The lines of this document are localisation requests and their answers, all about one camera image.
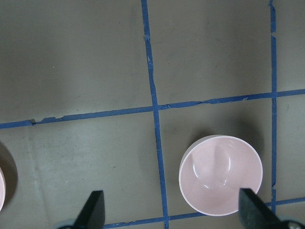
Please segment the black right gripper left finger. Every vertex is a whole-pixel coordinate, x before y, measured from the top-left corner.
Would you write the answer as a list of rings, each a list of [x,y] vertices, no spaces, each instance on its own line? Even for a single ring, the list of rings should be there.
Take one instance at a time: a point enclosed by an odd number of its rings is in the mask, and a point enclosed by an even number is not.
[[[76,218],[73,229],[102,229],[104,226],[104,192],[93,191]]]

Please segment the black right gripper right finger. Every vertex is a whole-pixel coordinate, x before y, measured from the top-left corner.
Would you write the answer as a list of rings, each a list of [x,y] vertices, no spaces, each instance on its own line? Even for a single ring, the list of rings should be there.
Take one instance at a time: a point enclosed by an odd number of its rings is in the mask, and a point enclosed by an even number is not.
[[[239,190],[239,220],[244,229],[285,229],[281,221],[250,189]]]

